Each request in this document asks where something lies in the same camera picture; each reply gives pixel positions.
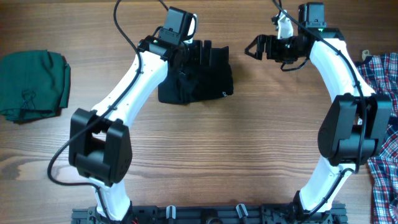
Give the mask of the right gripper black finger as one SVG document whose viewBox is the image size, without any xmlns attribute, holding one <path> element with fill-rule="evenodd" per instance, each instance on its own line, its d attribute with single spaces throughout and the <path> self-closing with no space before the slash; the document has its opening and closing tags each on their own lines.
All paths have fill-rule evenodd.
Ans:
<svg viewBox="0 0 398 224">
<path fill-rule="evenodd" d="M 265 52 L 265 44 L 266 44 L 267 36 L 264 34 L 258 35 L 244 50 L 245 53 L 249 53 L 249 50 L 253 47 L 256 47 L 256 53 Z"/>
<path fill-rule="evenodd" d="M 257 52 L 254 52 L 254 53 L 252 53 L 252 52 L 247 52 L 247 55 L 248 55 L 248 56 L 250 56 L 250 57 L 252 57 L 252 58 L 254 58 L 254 59 L 256 59 L 256 60 L 262 60 L 263 54 L 264 54 L 263 51 L 260 51 L 260 52 L 257 51 Z"/>
</svg>

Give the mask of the black t-shirt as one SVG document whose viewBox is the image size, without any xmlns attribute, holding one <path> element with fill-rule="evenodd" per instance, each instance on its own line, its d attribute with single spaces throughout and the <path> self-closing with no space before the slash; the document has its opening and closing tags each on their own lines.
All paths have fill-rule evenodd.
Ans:
<svg viewBox="0 0 398 224">
<path fill-rule="evenodd" d="M 187 105 L 215 100 L 234 93 L 229 47 L 212 48 L 208 65 L 191 64 L 171 70 L 158 86 L 161 103 Z"/>
</svg>

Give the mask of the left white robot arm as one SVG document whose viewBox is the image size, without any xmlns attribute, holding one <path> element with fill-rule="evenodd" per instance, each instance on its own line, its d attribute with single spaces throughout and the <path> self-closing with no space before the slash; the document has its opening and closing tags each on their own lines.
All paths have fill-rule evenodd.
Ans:
<svg viewBox="0 0 398 224">
<path fill-rule="evenodd" d="M 157 36 L 148 35 L 133 47 L 134 61 L 109 95 L 89 111 L 74 112 L 68 161 L 94 191 L 89 221 L 136 222 L 124 185 L 132 161 L 129 129 L 168 73 L 198 58 L 192 46 L 197 24 L 196 14 L 170 7 Z"/>
</svg>

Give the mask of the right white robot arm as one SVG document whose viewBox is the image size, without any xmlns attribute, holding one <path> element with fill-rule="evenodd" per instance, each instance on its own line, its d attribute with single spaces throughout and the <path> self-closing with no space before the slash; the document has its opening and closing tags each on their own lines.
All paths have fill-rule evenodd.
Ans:
<svg viewBox="0 0 398 224">
<path fill-rule="evenodd" d="M 280 1 L 275 6 L 279 12 L 272 22 L 277 34 L 257 36 L 245 54 L 279 62 L 284 72 L 291 72 L 300 58 L 312 63 L 331 99 L 318 131 L 318 164 L 310 180 L 283 208 L 281 218 L 288 223 L 324 222 L 336 217 L 332 203 L 346 180 L 379 155 L 392 101 L 364 81 L 341 31 L 327 26 L 323 3 L 301 4 L 298 19 L 284 10 Z"/>
</svg>

